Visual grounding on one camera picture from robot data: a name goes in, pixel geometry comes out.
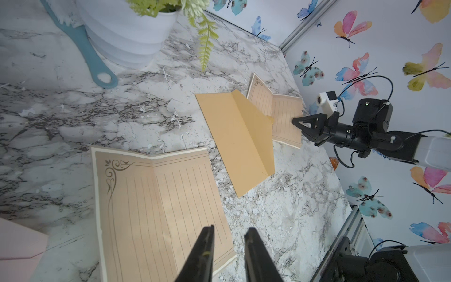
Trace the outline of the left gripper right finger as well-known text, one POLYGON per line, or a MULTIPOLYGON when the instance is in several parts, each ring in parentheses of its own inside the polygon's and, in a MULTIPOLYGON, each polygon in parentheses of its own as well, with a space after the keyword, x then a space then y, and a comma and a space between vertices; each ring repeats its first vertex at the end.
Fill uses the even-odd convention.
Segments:
POLYGON ((245 273, 247 282, 282 282, 274 262, 256 228, 244 235, 245 273))

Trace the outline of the brown kraft envelope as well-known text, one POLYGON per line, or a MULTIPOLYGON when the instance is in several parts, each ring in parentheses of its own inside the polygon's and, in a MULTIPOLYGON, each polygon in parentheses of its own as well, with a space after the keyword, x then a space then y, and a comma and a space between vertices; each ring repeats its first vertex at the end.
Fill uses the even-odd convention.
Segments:
POLYGON ((196 99, 238 197, 275 174, 268 116, 238 90, 196 99))

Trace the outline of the white letter paper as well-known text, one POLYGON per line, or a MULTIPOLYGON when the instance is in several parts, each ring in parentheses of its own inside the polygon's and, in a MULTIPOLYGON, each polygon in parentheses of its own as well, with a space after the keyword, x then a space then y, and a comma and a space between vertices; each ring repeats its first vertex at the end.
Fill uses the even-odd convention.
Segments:
POLYGON ((292 124, 292 120, 303 116, 304 102, 302 98, 276 95, 254 74, 250 82, 247 99, 272 120, 273 141, 297 149, 301 147, 302 133, 292 124))

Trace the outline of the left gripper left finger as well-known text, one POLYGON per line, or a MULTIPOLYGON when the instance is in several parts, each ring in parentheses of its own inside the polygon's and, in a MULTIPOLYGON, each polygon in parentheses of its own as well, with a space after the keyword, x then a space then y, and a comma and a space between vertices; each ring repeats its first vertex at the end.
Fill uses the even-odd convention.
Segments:
POLYGON ((214 226, 202 229, 175 282, 211 282, 213 278, 214 226))

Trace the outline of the pink envelope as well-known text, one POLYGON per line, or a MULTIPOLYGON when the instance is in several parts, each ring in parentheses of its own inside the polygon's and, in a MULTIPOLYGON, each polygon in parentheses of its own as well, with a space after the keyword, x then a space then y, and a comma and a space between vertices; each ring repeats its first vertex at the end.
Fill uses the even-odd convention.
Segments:
POLYGON ((47 243, 47 235, 1 219, 1 281, 30 281, 47 243))

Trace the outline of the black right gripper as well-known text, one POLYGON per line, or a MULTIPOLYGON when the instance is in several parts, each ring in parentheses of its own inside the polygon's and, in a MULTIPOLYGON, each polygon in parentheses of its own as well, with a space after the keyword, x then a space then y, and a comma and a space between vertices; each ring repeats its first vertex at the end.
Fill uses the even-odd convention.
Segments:
POLYGON ((423 135, 389 131, 392 113, 393 106, 387 100, 362 99, 352 125, 339 122, 338 112, 330 117, 326 114, 294 117, 291 123, 316 146, 330 143, 340 148, 350 148, 361 158, 368 157, 374 150, 391 160, 416 164, 419 160, 415 154, 423 135))

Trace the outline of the cream letter paper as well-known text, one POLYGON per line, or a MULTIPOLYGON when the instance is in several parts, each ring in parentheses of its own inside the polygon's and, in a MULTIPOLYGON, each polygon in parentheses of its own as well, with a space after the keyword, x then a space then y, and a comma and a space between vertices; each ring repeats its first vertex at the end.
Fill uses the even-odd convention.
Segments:
POLYGON ((90 151, 103 281, 174 281, 206 226, 215 228, 213 274, 236 259, 206 148, 90 151))

